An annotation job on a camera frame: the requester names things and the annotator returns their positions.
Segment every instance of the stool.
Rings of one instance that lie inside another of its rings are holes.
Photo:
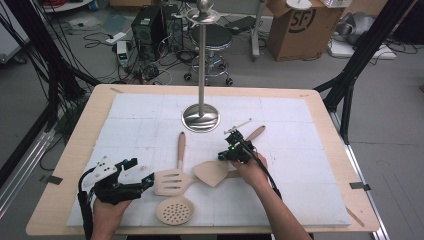
[[[190,38],[195,46],[199,46],[199,26],[191,29]],[[228,86],[233,85],[233,80],[228,74],[228,62],[225,59],[216,54],[217,51],[222,51],[231,45],[233,35],[225,27],[210,24],[206,25],[206,52],[207,56],[205,59],[205,85],[208,85],[209,77],[217,77],[222,74],[227,76],[225,83]],[[190,81],[192,72],[199,73],[199,56],[193,59],[189,72],[184,75],[184,80]]]

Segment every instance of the white paper sheet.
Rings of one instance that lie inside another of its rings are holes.
[[[219,126],[208,133],[194,133],[181,123],[182,112],[198,102],[197,96],[118,94],[97,139],[87,169],[103,156],[114,162],[138,158],[138,165],[123,171],[122,183],[140,182],[152,172],[177,167],[177,140],[186,133],[183,170],[217,160],[228,147],[224,131],[246,122],[239,131],[247,137],[261,125],[266,130],[253,144],[268,160],[269,171],[284,202],[304,226],[350,224],[345,205],[328,164],[319,136],[303,99],[207,96],[221,114]],[[217,187],[193,184],[184,194],[196,208],[185,226],[268,225],[254,191],[240,178],[226,179]],[[156,217],[156,206],[166,197],[151,188],[125,212],[123,226],[165,226]],[[68,220],[81,226],[77,201]]]

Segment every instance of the human hand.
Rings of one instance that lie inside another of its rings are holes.
[[[112,236],[121,223],[125,210],[131,202],[131,200],[128,200],[113,205],[104,203],[96,198],[93,209],[94,226],[91,240],[112,239]]]
[[[266,158],[262,154],[257,153],[257,157],[265,167],[268,167]],[[238,161],[230,161],[231,164],[237,168],[244,181],[255,187],[263,187],[264,184],[268,185],[268,177],[266,173],[261,169],[255,159],[251,158],[246,164]]]

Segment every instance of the gray floor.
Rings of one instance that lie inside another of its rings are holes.
[[[65,14],[63,19],[86,16],[87,13],[103,23],[111,16],[123,14],[129,17],[125,24],[118,26],[119,31],[124,32],[129,29],[133,17],[131,13],[119,14],[111,10],[91,13],[81,9]],[[266,31],[269,24],[269,19],[264,19],[262,28]],[[67,36],[74,54],[94,76],[112,73],[116,68],[116,56],[110,47],[85,49],[87,42],[83,36]],[[311,89],[337,76],[348,61],[324,54],[315,61],[275,62],[265,49],[262,56],[252,63],[248,53],[246,37],[236,37],[233,46],[224,52],[235,81],[234,91],[237,91],[237,87]],[[395,60],[380,60],[375,66],[369,64],[360,75],[354,92],[349,129],[351,145],[372,188],[371,193],[391,239],[424,239],[424,194],[421,191],[424,183],[424,93],[419,89],[424,85],[423,57],[421,50],[417,54],[399,53]],[[197,85],[196,81],[183,80],[186,71],[187,67],[182,64],[171,68],[171,85]],[[168,75],[161,79],[163,83],[170,80]],[[210,85],[225,86],[225,80],[211,80]],[[8,63],[0,66],[1,164],[4,164],[45,104],[46,99],[31,64]],[[53,168],[63,148],[61,141],[46,154],[43,164]],[[40,178],[50,174],[38,166],[35,168],[0,220],[0,238],[58,239],[30,237],[25,233],[26,224],[45,188]],[[317,234],[316,239],[371,239],[371,236]]]

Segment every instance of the electronic equipment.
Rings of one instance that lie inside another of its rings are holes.
[[[393,37],[404,43],[424,44],[423,12],[424,2],[417,1],[394,31]]]
[[[224,26],[228,28],[232,34],[236,35],[241,32],[244,32],[255,27],[256,18],[247,16],[240,18],[236,21],[225,24]]]
[[[141,60],[159,59],[159,44],[166,38],[159,6],[142,6],[131,24]]]
[[[122,184],[118,182],[122,169],[128,170],[136,166],[137,163],[137,158],[132,158],[131,160],[125,159],[120,163],[113,164],[113,161],[105,156],[96,167],[90,168],[81,176],[78,182],[77,196],[87,240],[91,239],[93,233],[91,200],[94,193],[100,201],[116,205],[122,201],[140,198],[143,192],[154,185],[154,173],[143,178],[140,183]],[[82,185],[84,187],[90,187],[93,184],[94,187],[91,188],[89,193],[82,190]]]
[[[128,49],[126,41],[118,41],[116,43],[116,56],[118,57],[119,65],[128,67]]]
[[[277,185],[274,182],[274,179],[272,178],[271,174],[268,172],[268,169],[259,159],[258,153],[255,152],[255,147],[252,145],[252,142],[250,140],[246,141],[243,135],[237,129],[245,125],[246,123],[243,123],[239,126],[234,126],[230,130],[225,132],[225,134],[230,133],[230,136],[228,136],[225,139],[230,146],[228,147],[228,150],[218,153],[218,159],[221,161],[231,161],[231,160],[239,161],[243,164],[247,164],[250,161],[250,159],[254,159],[258,163],[262,171],[264,171],[264,173],[268,176],[272,189],[281,199],[282,197],[281,197],[280,190],[278,190]]]
[[[176,4],[167,4],[162,6],[162,14],[165,23],[168,46],[172,52],[178,52],[183,47],[183,20],[176,18],[178,6]]]

